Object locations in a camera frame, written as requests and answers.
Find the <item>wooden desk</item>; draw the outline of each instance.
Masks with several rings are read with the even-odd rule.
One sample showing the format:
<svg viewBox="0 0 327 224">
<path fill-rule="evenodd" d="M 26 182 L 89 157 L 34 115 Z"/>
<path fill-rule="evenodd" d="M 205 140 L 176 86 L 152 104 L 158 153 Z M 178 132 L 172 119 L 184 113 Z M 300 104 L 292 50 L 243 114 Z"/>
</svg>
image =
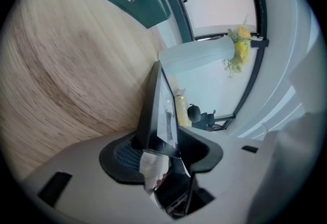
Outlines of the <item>wooden desk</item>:
<svg viewBox="0 0 327 224">
<path fill-rule="evenodd" d="M 1 34 L 4 154 L 18 179 L 78 141 L 137 126 L 163 49 L 106 0 L 17 0 Z"/>
</svg>

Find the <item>yellow flower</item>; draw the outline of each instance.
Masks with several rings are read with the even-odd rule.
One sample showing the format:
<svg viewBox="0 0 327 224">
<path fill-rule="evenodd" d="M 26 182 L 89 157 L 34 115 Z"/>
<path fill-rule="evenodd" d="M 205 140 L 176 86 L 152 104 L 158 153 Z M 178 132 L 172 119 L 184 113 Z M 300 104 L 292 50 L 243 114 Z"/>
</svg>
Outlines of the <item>yellow flower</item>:
<svg viewBox="0 0 327 224">
<path fill-rule="evenodd" d="M 251 38 L 250 31 L 243 24 L 237 27 L 237 34 L 243 38 L 247 38 L 247 39 Z"/>
<path fill-rule="evenodd" d="M 243 64 L 247 64 L 250 59 L 250 46 L 247 41 L 238 41 L 235 43 L 235 56 L 239 57 Z"/>
</svg>

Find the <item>wood grain surface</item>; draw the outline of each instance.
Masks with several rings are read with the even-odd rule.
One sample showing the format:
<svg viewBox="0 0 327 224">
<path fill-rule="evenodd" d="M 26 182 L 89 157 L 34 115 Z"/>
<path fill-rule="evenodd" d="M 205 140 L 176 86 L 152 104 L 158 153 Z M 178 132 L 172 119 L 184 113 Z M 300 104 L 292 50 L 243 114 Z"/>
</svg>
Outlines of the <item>wood grain surface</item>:
<svg viewBox="0 0 327 224">
<path fill-rule="evenodd" d="M 106 0 L 17 0 L 0 38 L 2 149 L 14 175 L 135 128 L 164 47 L 156 28 Z"/>
</svg>

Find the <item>flower bouquet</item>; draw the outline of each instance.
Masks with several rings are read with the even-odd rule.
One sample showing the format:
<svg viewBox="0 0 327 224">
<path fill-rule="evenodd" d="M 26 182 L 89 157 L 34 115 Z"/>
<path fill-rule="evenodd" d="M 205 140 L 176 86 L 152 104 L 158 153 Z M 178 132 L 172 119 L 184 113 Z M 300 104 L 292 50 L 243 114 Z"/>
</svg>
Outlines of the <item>flower bouquet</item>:
<svg viewBox="0 0 327 224">
<path fill-rule="evenodd" d="M 234 43 L 235 55 L 231 60 L 223 59 L 222 62 L 225 70 L 229 71 L 229 78 L 232 78 L 235 73 L 242 72 L 242 67 L 249 63 L 251 41 L 261 41 L 262 38 L 251 36 L 250 31 L 244 24 L 239 25 L 237 30 L 228 29 L 227 34 Z"/>
</svg>

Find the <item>black kettle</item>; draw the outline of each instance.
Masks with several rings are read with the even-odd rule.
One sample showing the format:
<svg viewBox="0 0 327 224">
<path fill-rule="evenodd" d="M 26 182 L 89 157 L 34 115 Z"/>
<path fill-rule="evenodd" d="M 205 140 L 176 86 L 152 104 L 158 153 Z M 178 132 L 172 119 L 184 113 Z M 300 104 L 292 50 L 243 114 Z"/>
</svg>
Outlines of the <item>black kettle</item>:
<svg viewBox="0 0 327 224">
<path fill-rule="evenodd" d="M 191 104 L 188 108 L 188 117 L 192 123 L 199 122 L 201 120 L 201 111 L 199 106 Z"/>
<path fill-rule="evenodd" d="M 213 113 L 208 114 L 208 119 L 207 119 L 208 127 L 212 127 L 215 124 L 215 113 L 216 113 L 216 110 L 214 110 Z"/>
</svg>

